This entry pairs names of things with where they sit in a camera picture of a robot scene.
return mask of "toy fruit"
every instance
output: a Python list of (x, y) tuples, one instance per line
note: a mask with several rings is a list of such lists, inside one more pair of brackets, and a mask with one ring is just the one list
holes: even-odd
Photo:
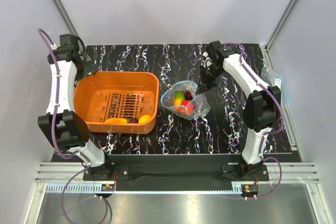
[(125, 118), (108, 118), (104, 123), (127, 123)]
[(139, 123), (146, 123), (146, 122), (148, 122), (151, 118), (152, 118), (151, 115), (143, 115), (142, 117), (140, 117), (140, 119), (139, 119)]
[(185, 107), (182, 107), (180, 106), (179, 107), (179, 111), (183, 114), (187, 114), (187, 115), (190, 115), (193, 113), (194, 111), (194, 104), (188, 100), (184, 100), (182, 103), (181, 103), (182, 106), (185, 106)]
[(132, 118), (128, 121), (129, 123), (138, 123), (139, 122), (139, 119), (137, 118)]
[(175, 91), (174, 106), (178, 106), (185, 100), (183, 91)]
[(193, 99), (193, 96), (191, 95), (190, 91), (185, 92), (185, 99), (188, 101), (191, 101)]

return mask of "yellow fruit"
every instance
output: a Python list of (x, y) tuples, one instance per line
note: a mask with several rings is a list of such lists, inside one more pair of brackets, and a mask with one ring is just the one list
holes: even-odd
[(184, 101), (184, 99), (176, 99), (174, 100), (174, 106), (181, 105), (181, 103)]
[(139, 119), (139, 123), (146, 123), (146, 122), (148, 122), (151, 118), (152, 118), (151, 115), (143, 115), (142, 117), (140, 117), (140, 119)]
[(127, 123), (125, 118), (109, 118), (104, 123)]

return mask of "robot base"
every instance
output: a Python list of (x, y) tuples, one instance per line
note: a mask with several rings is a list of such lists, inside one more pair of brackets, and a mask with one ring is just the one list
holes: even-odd
[(220, 176), (225, 182), (254, 182), (256, 181), (256, 175), (258, 176), (258, 181), (269, 181), (267, 167), (264, 164), (259, 164), (257, 169), (252, 168), (248, 172), (243, 172), (241, 163), (229, 163), (222, 165), (222, 174)]

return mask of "red apple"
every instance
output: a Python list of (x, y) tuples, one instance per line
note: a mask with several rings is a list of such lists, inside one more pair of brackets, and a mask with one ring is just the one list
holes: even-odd
[(185, 107), (182, 107), (180, 106), (179, 107), (179, 111), (183, 114), (187, 114), (187, 115), (191, 115), (194, 111), (194, 104), (188, 100), (184, 100), (182, 103), (181, 103), (182, 106), (185, 106)]

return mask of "metal floor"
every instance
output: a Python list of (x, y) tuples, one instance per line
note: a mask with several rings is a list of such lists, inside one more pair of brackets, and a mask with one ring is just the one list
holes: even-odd
[[(259, 195), (271, 190), (260, 185)], [(89, 194), (66, 194), (65, 209), (70, 209)], [(39, 224), (66, 224), (60, 206), (61, 194), (45, 194)], [(104, 223), (317, 223), (305, 185), (280, 185), (270, 197), (244, 201), (236, 195), (155, 195), (115, 194), (108, 198), (113, 210)], [(68, 215), (75, 223), (98, 223), (105, 206), (97, 199), (85, 201)]]

